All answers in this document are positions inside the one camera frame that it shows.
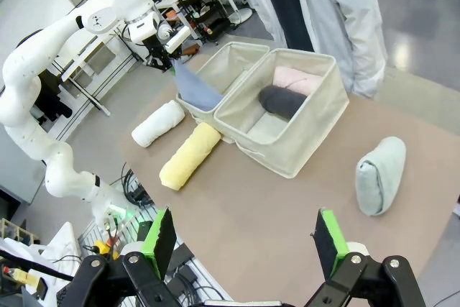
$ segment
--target white lab coat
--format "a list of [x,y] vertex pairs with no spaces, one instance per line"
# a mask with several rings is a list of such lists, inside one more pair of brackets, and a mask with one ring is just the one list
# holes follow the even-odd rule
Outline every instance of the white lab coat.
[[[279,47],[286,47],[270,0],[249,0]],[[345,89],[368,98],[382,84],[387,52],[377,0],[300,0],[315,52],[336,58]]]

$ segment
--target yellow object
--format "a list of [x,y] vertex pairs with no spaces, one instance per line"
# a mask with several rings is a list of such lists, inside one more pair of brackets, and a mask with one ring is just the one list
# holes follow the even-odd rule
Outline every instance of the yellow object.
[[[99,254],[101,255],[107,255],[110,252],[110,246],[101,240],[96,240],[96,242],[94,242],[94,246],[99,248]],[[120,254],[114,250],[114,259],[118,259],[119,256]]]
[[220,138],[221,134],[213,127],[205,122],[200,123],[161,169],[161,184],[179,191]]
[[32,287],[37,287],[40,277],[30,275],[29,273],[22,271],[20,269],[14,269],[13,279],[22,284],[28,284]]

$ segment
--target shelf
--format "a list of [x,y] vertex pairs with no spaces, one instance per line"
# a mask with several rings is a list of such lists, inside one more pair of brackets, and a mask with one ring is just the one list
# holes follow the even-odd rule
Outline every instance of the shelf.
[[204,21],[209,19],[209,17],[211,17],[213,14],[218,12],[220,8],[220,4],[214,4],[205,14],[203,14],[203,16],[199,16],[198,18],[192,17],[192,19],[198,23],[203,23]]
[[26,244],[27,246],[30,244],[40,243],[38,236],[28,232],[14,223],[11,223],[7,219],[1,219],[1,237],[3,239],[8,237]]
[[228,18],[218,18],[214,22],[212,22],[208,27],[213,31],[212,34],[206,33],[206,36],[209,41],[213,42],[216,41],[222,33],[230,27],[230,20]]

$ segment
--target towel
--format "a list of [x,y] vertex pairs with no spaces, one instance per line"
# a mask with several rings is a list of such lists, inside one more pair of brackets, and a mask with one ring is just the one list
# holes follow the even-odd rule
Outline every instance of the towel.
[[221,134],[213,127],[201,122],[161,169],[161,184],[179,191],[220,138]]
[[307,96],[279,86],[266,86],[259,92],[258,99],[269,113],[290,120]]
[[179,124],[185,113],[179,104],[171,100],[154,111],[132,132],[134,141],[141,147],[148,147],[162,134]]
[[287,66],[277,66],[273,75],[274,86],[288,88],[306,96],[314,92],[322,80],[323,78],[319,75],[311,75]]
[[178,87],[180,98],[202,111],[216,108],[223,96],[179,61],[174,60],[173,64],[174,83]]
[[405,144],[397,137],[383,139],[356,167],[356,196],[361,211],[381,215],[396,197],[405,163]]

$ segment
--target pink rolled towel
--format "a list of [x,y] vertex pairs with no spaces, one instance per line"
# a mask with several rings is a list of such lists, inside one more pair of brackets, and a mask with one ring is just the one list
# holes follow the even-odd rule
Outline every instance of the pink rolled towel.
[[297,93],[309,96],[323,80],[319,75],[311,75],[294,68],[277,66],[273,75],[273,85],[288,88]]

